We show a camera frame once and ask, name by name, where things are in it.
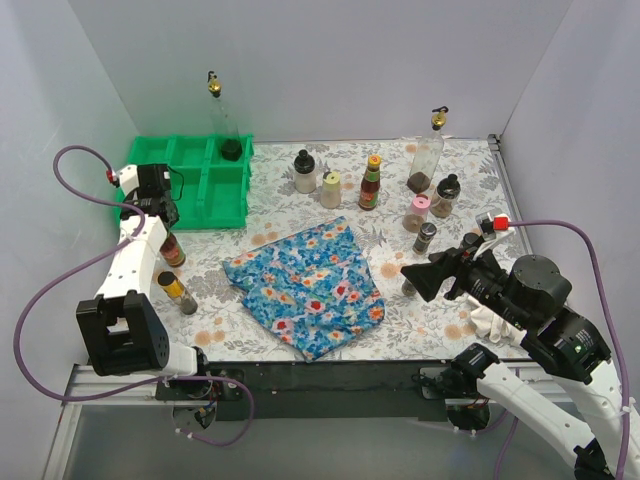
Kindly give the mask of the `yellow-label spice tube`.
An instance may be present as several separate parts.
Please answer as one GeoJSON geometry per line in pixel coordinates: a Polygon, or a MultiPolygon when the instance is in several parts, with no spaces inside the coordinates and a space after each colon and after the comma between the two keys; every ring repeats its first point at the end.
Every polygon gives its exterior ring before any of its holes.
{"type": "Polygon", "coordinates": [[[192,315],[197,311],[198,304],[195,298],[173,272],[162,271],[157,282],[184,315],[192,315]]]}

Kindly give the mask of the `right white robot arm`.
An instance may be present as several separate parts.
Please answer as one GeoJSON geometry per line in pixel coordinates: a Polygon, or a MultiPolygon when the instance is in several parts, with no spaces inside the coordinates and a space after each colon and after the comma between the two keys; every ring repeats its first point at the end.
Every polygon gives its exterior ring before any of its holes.
{"type": "Polygon", "coordinates": [[[499,403],[551,445],[578,479],[638,478],[639,414],[623,402],[619,365],[597,328],[566,306],[571,284],[554,262],[525,255],[505,271],[491,251],[450,248],[401,273],[425,301],[452,279],[446,299],[466,294],[524,331],[521,347],[581,416],[569,415],[479,343],[457,355],[431,385],[441,385],[448,396],[476,394],[499,403]]]}

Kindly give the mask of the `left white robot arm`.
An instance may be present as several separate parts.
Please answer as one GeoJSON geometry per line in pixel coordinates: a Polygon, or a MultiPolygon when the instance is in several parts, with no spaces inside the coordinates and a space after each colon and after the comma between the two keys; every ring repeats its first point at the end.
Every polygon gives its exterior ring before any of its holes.
{"type": "Polygon", "coordinates": [[[111,180],[124,195],[119,250],[95,297],[76,309],[89,359],[100,376],[179,376],[178,387],[188,398],[203,399],[213,386],[206,356],[172,342],[149,299],[156,257],[179,220],[169,167],[128,165],[111,180]]]}

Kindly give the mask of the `small black-cap pepper jar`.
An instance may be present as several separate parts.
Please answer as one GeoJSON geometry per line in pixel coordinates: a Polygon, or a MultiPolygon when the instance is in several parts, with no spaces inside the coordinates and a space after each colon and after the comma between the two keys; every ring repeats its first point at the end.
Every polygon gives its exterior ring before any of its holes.
{"type": "Polygon", "coordinates": [[[416,288],[409,280],[404,281],[401,290],[405,296],[413,296],[417,292],[416,288]]]}

